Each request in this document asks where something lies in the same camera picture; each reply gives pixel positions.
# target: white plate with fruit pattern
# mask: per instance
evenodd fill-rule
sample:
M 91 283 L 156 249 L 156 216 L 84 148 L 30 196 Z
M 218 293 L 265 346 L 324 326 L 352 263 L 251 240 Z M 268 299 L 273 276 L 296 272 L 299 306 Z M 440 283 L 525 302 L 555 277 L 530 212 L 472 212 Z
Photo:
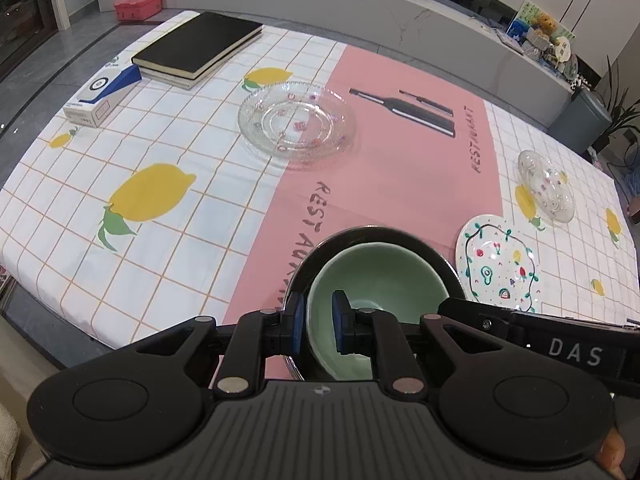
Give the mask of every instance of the white plate with fruit pattern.
M 538 255 L 504 218 L 479 215 L 466 223 L 456 245 L 456 269 L 468 300 L 540 312 Z

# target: gray trash bin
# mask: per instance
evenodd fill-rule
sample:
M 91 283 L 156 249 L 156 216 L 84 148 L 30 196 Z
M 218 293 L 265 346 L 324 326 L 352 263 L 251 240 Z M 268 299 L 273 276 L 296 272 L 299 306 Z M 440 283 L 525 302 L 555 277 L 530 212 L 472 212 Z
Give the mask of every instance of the gray trash bin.
M 583 89 L 547 133 L 575 153 L 582 154 L 611 124 L 611 116 L 596 95 Z

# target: cable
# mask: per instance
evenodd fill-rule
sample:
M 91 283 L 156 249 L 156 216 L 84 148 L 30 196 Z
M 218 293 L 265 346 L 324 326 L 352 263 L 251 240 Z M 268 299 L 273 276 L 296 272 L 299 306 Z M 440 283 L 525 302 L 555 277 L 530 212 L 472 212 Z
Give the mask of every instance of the cable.
M 636 148 L 636 154 L 634 155 L 634 160 L 632 160 L 629 164 L 626 163 L 626 156 L 629 153 L 629 150 L 636 146 L 638 144 L 638 139 L 636 139 L 634 142 L 632 142 L 625 151 L 625 156 L 623 158 L 625 165 L 624 166 L 619 166 L 617 164 L 614 164 L 613 162 L 608 162 L 607 164 L 612 165 L 615 168 L 622 168 L 623 170 L 631 170 L 631 167 L 636 163 L 636 158 L 638 158 L 638 151 L 640 151 L 640 148 Z
M 609 173 L 611 174 L 611 176 L 613 177 L 613 180 L 616 184 L 618 184 L 618 186 L 620 186 L 620 191 L 622 191 L 622 194 L 625 196 L 625 200 L 626 200 L 626 204 L 628 205 L 630 200 L 629 200 L 629 196 L 626 194 L 625 188 L 624 186 L 622 186 L 622 184 L 620 184 L 620 182 L 618 181 L 618 179 L 616 178 L 616 174 L 613 173 L 613 171 L 611 171 L 611 167 L 615 166 L 616 168 L 623 168 L 623 166 L 616 166 L 615 164 L 611 164 L 610 162 L 607 162 L 607 168 L 609 168 Z

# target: green bowl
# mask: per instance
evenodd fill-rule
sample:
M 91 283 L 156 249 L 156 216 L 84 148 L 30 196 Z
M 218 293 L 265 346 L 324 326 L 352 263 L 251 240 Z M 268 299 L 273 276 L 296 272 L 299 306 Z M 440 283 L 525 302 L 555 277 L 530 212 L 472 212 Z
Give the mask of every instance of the green bowl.
M 427 261 L 404 247 L 385 242 L 361 243 L 336 254 L 311 285 L 306 306 L 306 334 L 318 363 L 339 381 L 371 379 L 371 364 L 362 355 L 340 355 L 335 349 L 332 293 L 343 290 L 351 307 L 393 313 L 415 323 L 434 314 L 449 297 L 447 287 Z

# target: book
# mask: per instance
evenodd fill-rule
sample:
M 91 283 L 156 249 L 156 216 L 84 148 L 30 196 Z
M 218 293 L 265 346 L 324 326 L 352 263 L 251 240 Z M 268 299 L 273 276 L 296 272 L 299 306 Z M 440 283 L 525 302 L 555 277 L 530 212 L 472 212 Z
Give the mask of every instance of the book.
M 226 54 L 225 57 L 218 60 L 218 62 L 214 63 L 209 68 L 207 68 L 196 79 L 187 79 L 185 77 L 158 72 L 157 70 L 151 70 L 149 68 L 144 68 L 144 67 L 140 67 L 140 73 L 148 77 L 149 79 L 155 79 L 156 81 L 159 81 L 161 83 L 167 83 L 168 85 L 177 86 L 184 90 L 191 90 L 203 79 L 208 79 L 209 77 L 214 75 L 218 70 L 220 70 L 220 68 L 222 68 L 225 65 L 227 61 L 231 61 L 233 59 L 233 56 L 235 56 L 235 54 L 240 52 L 244 47 L 246 47 L 248 44 L 251 44 L 257 39 L 258 39 L 258 36 L 254 36 L 250 38 L 250 40 L 246 43 L 243 43 L 241 47 L 236 48 L 235 50 L 229 52 L 228 54 Z
M 140 73 L 144 77 L 148 77 L 149 79 L 154 79 L 161 83 L 166 83 L 167 85 L 177 86 L 178 88 L 182 88 L 183 90 L 191 90 L 200 81 L 215 74 L 223 65 L 224 65 L 224 62 L 216 63 L 215 65 L 212 65 L 206 72 L 203 72 L 202 75 L 197 79 L 185 79 L 183 77 L 178 77 L 171 74 L 156 72 L 156 70 L 149 70 L 148 68 L 140 68 Z
M 196 80 L 212 65 L 244 47 L 262 31 L 249 20 L 203 12 L 141 50 L 132 62 L 140 68 Z

